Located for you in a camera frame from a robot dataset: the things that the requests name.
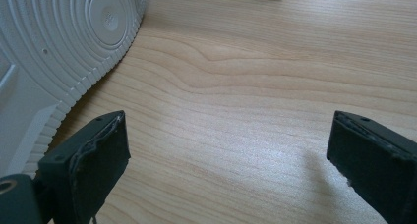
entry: wood grain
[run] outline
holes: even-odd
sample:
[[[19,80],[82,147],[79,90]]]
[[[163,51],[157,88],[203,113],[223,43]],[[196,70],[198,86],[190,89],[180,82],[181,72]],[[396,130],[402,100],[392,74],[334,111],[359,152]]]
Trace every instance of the wood grain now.
[[[103,223],[384,223],[326,161],[334,110],[417,140],[417,0],[149,0],[67,116],[127,113]]]

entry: black object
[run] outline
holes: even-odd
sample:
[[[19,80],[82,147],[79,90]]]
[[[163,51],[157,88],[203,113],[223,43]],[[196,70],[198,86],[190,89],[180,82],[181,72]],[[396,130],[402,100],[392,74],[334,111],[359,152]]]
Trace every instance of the black object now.
[[[129,158],[125,113],[95,118],[39,161],[36,179],[0,179],[0,223],[89,223]]]
[[[417,143],[368,118],[336,111],[327,158],[388,223],[417,223]]]

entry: white rubber sole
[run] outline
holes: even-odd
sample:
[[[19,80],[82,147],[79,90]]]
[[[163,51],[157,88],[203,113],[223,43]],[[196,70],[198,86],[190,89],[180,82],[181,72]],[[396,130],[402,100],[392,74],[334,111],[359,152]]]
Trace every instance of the white rubber sole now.
[[[0,177],[34,176],[76,101],[127,52],[146,0],[0,0]]]

